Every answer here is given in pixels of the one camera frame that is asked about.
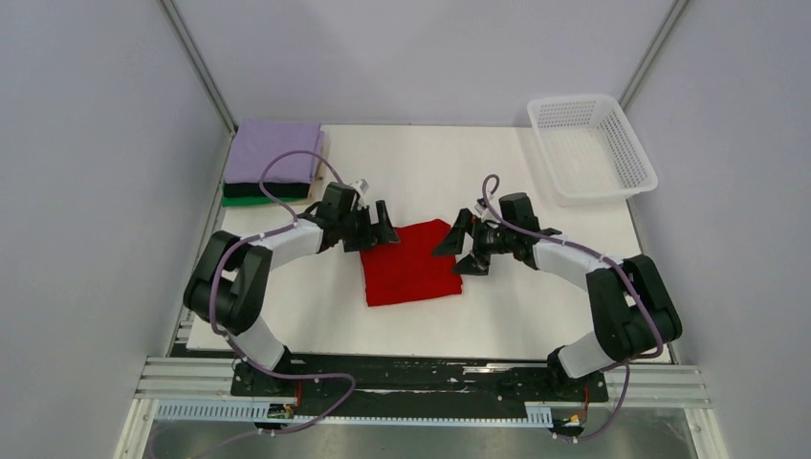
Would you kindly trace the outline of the red t shirt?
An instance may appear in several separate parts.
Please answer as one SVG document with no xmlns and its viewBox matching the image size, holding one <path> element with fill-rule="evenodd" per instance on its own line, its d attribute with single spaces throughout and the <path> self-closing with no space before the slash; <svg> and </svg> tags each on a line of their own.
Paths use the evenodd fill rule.
<svg viewBox="0 0 811 459">
<path fill-rule="evenodd" d="M 439 219 L 400 227 L 399 243 L 363 251 L 366 304 L 382 307 L 462 294 L 462 277 L 452 272 L 455 257 L 432 254 L 449 230 L 450 224 Z"/>
</svg>

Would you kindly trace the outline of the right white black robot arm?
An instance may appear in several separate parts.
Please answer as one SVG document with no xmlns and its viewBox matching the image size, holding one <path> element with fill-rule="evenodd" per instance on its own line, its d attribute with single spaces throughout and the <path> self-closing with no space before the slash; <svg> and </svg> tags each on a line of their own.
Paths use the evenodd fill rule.
<svg viewBox="0 0 811 459">
<path fill-rule="evenodd" d="M 554 350 L 546 385 L 552 395 L 570 399 L 584 377 L 626 361 L 661 353 L 678 339 L 682 324 L 653 260 L 643 254 L 616 260 L 544 229 L 523 192 L 498 200 L 500 212 L 488 220 L 468 208 L 459 211 L 435 256 L 459 256 L 459 275 L 485 276 L 495 255 L 509 254 L 527 267 L 555 275 L 588 296 L 592 331 Z"/>
</svg>

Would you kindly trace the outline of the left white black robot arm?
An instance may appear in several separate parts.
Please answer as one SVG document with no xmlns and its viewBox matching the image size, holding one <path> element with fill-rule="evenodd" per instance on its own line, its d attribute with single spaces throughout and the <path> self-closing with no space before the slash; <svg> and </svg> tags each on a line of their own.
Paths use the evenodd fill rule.
<svg viewBox="0 0 811 459">
<path fill-rule="evenodd" d="M 400 241 L 385 201 L 366 205 L 364 187 L 333 182 L 279 229 L 252 236 L 216 231 L 186 284 L 184 306 L 256 370 L 256 382 L 271 395 L 285 393 L 294 378 L 289 348 L 261 316 L 271 271 L 336 245 L 355 252 Z"/>
</svg>

